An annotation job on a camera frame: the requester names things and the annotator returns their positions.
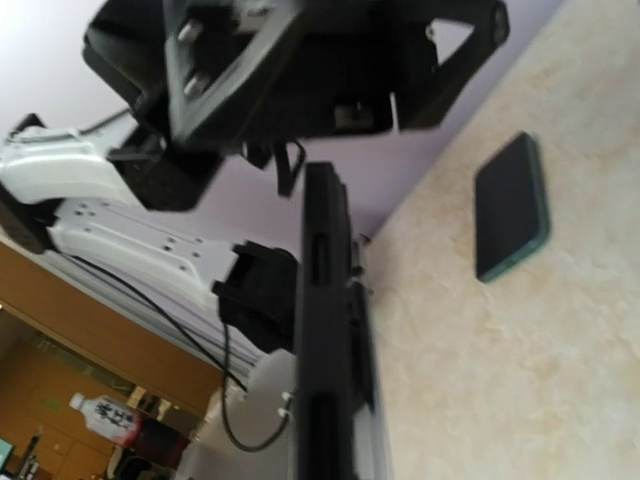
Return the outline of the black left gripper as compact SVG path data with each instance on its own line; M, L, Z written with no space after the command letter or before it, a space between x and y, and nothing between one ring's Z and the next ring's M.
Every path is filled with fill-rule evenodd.
M510 33L502 1L108 1L88 66L188 150L439 125Z

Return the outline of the black smartphone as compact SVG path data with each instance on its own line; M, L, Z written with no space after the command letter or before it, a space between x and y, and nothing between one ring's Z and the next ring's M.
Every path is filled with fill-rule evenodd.
M474 178L475 274L489 283L547 243L551 218L536 139L520 132Z
M293 403L296 479L392 476L363 242L329 162L304 178Z

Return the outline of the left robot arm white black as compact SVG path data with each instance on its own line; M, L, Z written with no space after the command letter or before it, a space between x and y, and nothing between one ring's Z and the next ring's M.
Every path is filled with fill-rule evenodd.
M502 1L108 1L83 58L126 108L84 128L27 115L1 147L2 228L291 350L292 254L151 214L195 209L232 156L290 198L309 140L437 127L509 34Z

